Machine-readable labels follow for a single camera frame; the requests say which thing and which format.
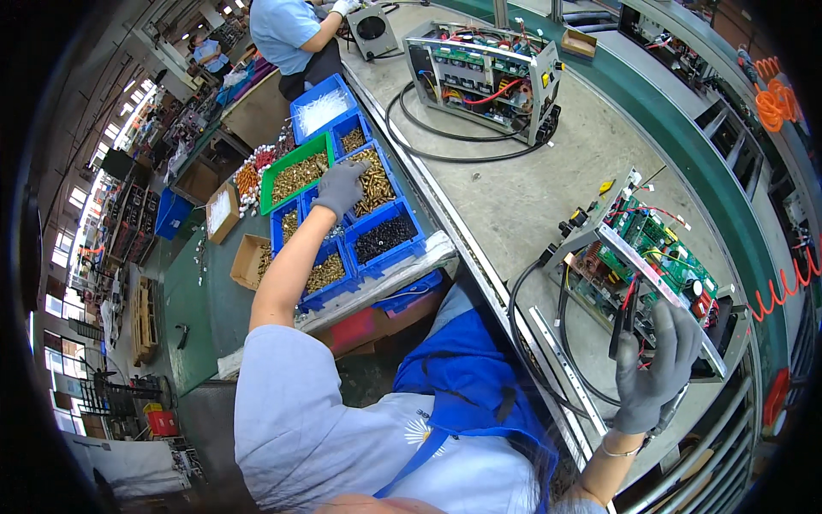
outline copper coil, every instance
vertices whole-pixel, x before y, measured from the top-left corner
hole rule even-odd
[[[599,268],[600,264],[603,263],[599,260],[599,257],[597,257],[599,249],[602,247],[603,244],[601,241],[595,241],[594,243],[588,245],[588,247],[585,249],[585,256],[582,257],[582,262],[584,262],[585,264],[585,269],[592,273],[596,271],[597,268]]]

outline blue plastic bin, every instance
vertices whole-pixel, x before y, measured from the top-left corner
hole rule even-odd
[[[311,212],[311,202],[317,197],[319,193],[316,190],[316,185],[311,186],[302,193],[300,193],[300,206],[302,207],[302,218],[305,219],[308,213]],[[348,216],[343,216],[342,225],[345,228],[351,226],[351,221]]]
[[[193,208],[194,205],[190,201],[171,189],[165,188],[159,197],[155,234],[169,241],[174,239],[180,230],[180,225],[192,213]]]
[[[340,114],[339,116],[336,116],[335,118],[329,120],[328,123],[326,123],[322,127],[319,127],[314,132],[310,134],[302,133],[299,117],[297,116],[298,108],[308,105],[312,101],[317,100],[321,96],[327,95],[328,93],[336,89],[340,89],[343,91],[343,97],[345,98],[345,103],[347,104],[348,109],[346,109],[346,111]],[[308,141],[317,134],[329,131],[334,125],[350,116],[351,113],[359,112],[359,108],[357,107],[357,101],[354,99],[354,95],[351,94],[351,90],[347,85],[345,85],[343,77],[339,76],[339,73],[335,73],[334,75],[328,77],[324,81],[320,82],[316,86],[312,87],[310,90],[300,95],[299,98],[291,102],[289,108],[291,110],[291,118],[293,119],[294,125],[294,142],[298,145],[302,145],[305,141]]]
[[[343,148],[342,138],[351,133],[352,130],[360,127],[365,136],[365,142],[368,143],[371,137],[371,128],[368,122],[359,112],[350,114],[346,119],[343,119],[331,128],[331,144],[334,145],[334,160],[342,159],[346,152]]]
[[[384,300],[380,300],[372,305],[375,308],[395,314],[403,312],[411,303],[414,303],[420,296],[439,289],[442,284],[442,272],[439,269],[425,275],[411,285],[395,292]]]
[[[339,252],[339,258],[342,259],[343,268],[345,268],[345,276],[318,291],[303,296],[298,307],[304,313],[307,313],[309,310],[319,311],[326,303],[340,294],[356,291],[363,281],[362,278],[357,276],[356,269],[349,260],[345,246],[340,238],[329,239],[320,246],[320,251],[314,259],[313,266],[322,264],[333,252]]]
[[[285,202],[283,205],[277,207],[271,212],[271,256],[275,256],[277,252],[283,249],[285,241],[283,240],[283,218],[289,212],[297,210],[297,226],[302,225],[304,219],[302,215],[302,206],[300,206],[300,197],[294,197]]]
[[[374,257],[368,262],[358,262],[357,253],[354,251],[354,244],[357,238],[378,226],[383,221],[393,220],[397,216],[406,216],[411,219],[413,226],[417,229],[417,235],[413,236],[408,241],[404,241],[390,250],[387,250],[380,255]],[[398,198],[384,206],[377,207],[370,215],[364,216],[360,221],[351,225],[350,229],[345,231],[345,249],[349,252],[349,259],[356,268],[356,272],[360,276],[370,276],[377,279],[384,275],[385,270],[397,262],[402,261],[406,257],[415,255],[421,257],[425,255],[425,234],[420,229],[416,216],[411,211],[411,206],[405,198]]]
[[[343,157],[337,159],[334,162],[334,164],[342,162],[343,160],[348,159],[352,155],[356,155],[356,154],[360,153],[363,150],[368,150],[369,148],[375,149],[376,154],[380,157],[380,161],[382,162],[382,168],[386,171],[386,176],[388,177],[388,182],[391,184],[391,188],[394,189],[395,196],[398,199],[400,197],[403,197],[404,196],[403,190],[399,187],[399,184],[397,183],[397,179],[394,177],[394,174],[391,172],[391,167],[388,164],[388,157],[386,157],[386,153],[384,151],[382,151],[382,148],[380,148],[380,145],[378,145],[376,141],[370,141],[370,142],[366,143],[365,145],[360,146],[357,150],[354,150],[353,152],[351,152],[347,155],[344,155]],[[345,213],[345,218],[348,218],[348,222],[349,222],[350,225],[353,225],[358,220],[361,220],[361,219],[365,218],[366,216],[368,216],[368,214],[362,215],[358,218],[354,214],[354,209],[353,208],[349,209],[348,212]]]

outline white glove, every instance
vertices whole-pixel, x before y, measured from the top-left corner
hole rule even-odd
[[[329,12],[337,12],[345,18],[349,13],[360,7],[360,0],[337,0]]]

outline green plastic tray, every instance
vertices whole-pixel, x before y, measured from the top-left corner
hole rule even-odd
[[[319,136],[311,139],[309,142],[301,145],[294,150],[291,150],[288,154],[284,155],[282,159],[277,160],[269,164],[269,166],[262,172],[262,189],[260,191],[260,215],[266,216],[269,215],[274,209],[278,206],[283,205],[288,200],[296,197],[301,192],[305,191],[306,189],[310,188],[318,181],[315,180],[312,183],[309,183],[302,188],[299,188],[297,191],[291,193],[286,198],[278,201],[275,204],[271,204],[271,191],[274,189],[274,179],[277,178],[279,172],[283,171],[284,169],[288,168],[292,164],[296,164],[301,160],[305,160],[312,155],[317,155],[323,150],[326,151],[328,155],[328,167],[330,168],[331,165],[334,163],[334,146],[331,143],[331,135],[328,132],[323,132]]]

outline blue vest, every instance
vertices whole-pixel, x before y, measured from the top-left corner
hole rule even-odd
[[[546,479],[553,474],[558,452],[476,309],[460,314],[408,354],[397,371],[394,391],[434,395],[434,409],[427,421],[433,431],[411,461],[375,497],[385,497],[394,484],[421,466],[449,434],[523,434],[548,454]]]

